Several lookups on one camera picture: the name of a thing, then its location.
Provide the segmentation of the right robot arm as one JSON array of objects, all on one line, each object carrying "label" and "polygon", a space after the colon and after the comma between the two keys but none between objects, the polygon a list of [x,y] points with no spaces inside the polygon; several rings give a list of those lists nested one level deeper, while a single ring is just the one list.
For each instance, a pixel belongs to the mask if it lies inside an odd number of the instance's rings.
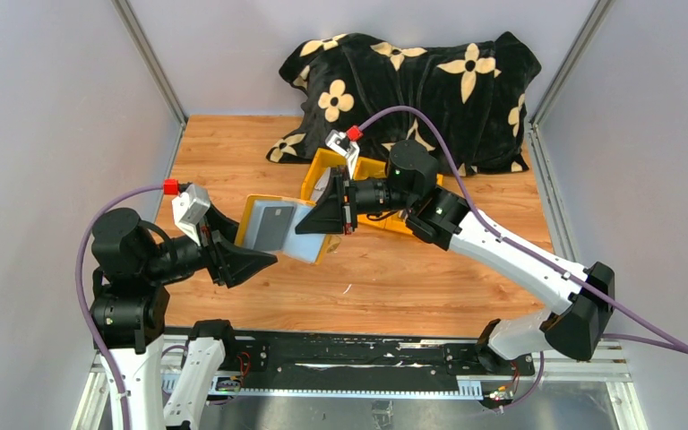
[{"label": "right robot arm", "polygon": [[485,367],[544,350],[592,359],[613,307],[615,273],[565,261],[497,227],[461,196],[436,183],[438,162],[413,140],[396,143],[383,178],[353,180],[333,168],[325,190],[296,225],[298,234],[351,234],[360,215],[401,211],[413,236],[495,269],[536,296],[545,310],[487,324],[475,346]]}]

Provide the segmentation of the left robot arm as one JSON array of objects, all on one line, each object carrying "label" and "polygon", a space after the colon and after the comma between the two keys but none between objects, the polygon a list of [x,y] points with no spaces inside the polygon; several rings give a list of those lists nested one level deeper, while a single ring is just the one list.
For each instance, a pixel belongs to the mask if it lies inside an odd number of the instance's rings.
[{"label": "left robot arm", "polygon": [[198,221],[195,239],[171,238],[130,208],[107,211],[93,223],[91,252],[99,266],[90,318],[114,393],[114,428],[196,429],[219,367],[247,368],[231,323],[202,320],[189,332],[173,391],[162,390],[167,287],[206,270],[213,283],[233,288],[277,261],[234,245],[237,228],[215,207]]}]

